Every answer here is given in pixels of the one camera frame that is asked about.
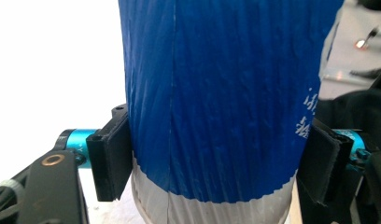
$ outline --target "ribbed surface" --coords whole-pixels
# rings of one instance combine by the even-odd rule
[[[274,193],[248,203],[203,203],[162,190],[135,163],[132,186],[135,203],[147,224],[273,224],[284,223],[287,217],[293,181],[294,177]]]
[[[324,38],[342,2],[120,0],[142,172],[200,202],[281,189],[298,167]]]

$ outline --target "brass screw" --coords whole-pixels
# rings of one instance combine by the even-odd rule
[[[56,164],[60,163],[61,161],[63,161],[64,158],[65,158],[65,156],[61,155],[61,154],[51,155],[42,161],[42,165],[53,166],[53,165],[56,165]]]

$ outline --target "black fabric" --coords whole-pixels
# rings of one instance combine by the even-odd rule
[[[354,91],[320,100],[316,118],[332,129],[361,129],[381,150],[381,89]]]

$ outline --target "white background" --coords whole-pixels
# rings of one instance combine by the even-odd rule
[[[0,0],[0,182],[123,103],[117,0]]]

